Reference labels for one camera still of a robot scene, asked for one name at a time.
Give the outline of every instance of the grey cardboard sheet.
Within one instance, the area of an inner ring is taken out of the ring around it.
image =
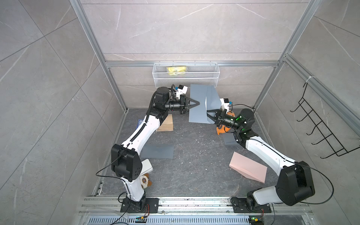
[[[221,101],[215,87],[191,84],[190,89],[190,98],[199,101],[200,105],[190,109],[189,122],[213,124],[214,122],[208,119],[206,110],[220,109],[221,107]]]
[[[225,145],[239,145],[234,138],[233,133],[222,133],[222,138],[224,140]]]
[[[215,87],[208,86],[206,93],[206,110],[220,109],[220,107],[221,107],[221,101]],[[207,120],[210,124],[215,123],[209,117],[207,117]]]
[[[141,158],[172,159],[174,157],[173,144],[145,144],[140,153]]]

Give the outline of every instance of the metal bracket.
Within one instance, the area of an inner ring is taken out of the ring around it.
[[[145,199],[145,205],[149,205],[150,213],[157,213],[159,208],[159,199],[158,198],[146,198]],[[140,212],[136,209],[129,207],[129,199],[124,198],[123,203],[121,205],[120,212],[128,212],[128,213],[145,213],[145,209],[141,210]]]
[[[99,184],[99,187],[98,187],[98,190],[97,190],[97,192],[96,192],[95,196],[97,196],[97,195],[100,195],[100,194],[101,194],[101,191],[102,191],[102,189],[103,189],[103,184],[104,184],[104,181],[103,181],[103,180],[102,180],[102,181],[100,181],[100,184]]]
[[[246,198],[232,197],[230,201],[233,206],[234,213],[262,213],[262,210],[264,210],[264,213],[271,213],[269,204],[260,205],[256,207],[258,210],[250,211],[246,206]]]
[[[360,136],[360,118],[346,104],[338,99],[324,84],[316,79],[291,55],[286,55],[286,63]]]

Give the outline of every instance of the grey floor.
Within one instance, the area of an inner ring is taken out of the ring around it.
[[[143,119],[146,109],[130,109],[122,127],[118,144],[134,131],[138,119]],[[189,123],[188,114],[173,112],[174,131],[155,132],[150,144],[174,144],[173,159],[149,159],[151,187],[145,189],[147,196],[162,195],[246,195],[249,191],[276,184],[276,173],[268,167],[265,184],[243,177],[229,167],[234,152],[266,165],[252,152],[239,146],[225,146],[213,124]],[[260,136],[259,125],[253,130]],[[106,175],[114,175],[110,169]],[[122,181],[106,177],[101,195],[119,195],[125,190]]]

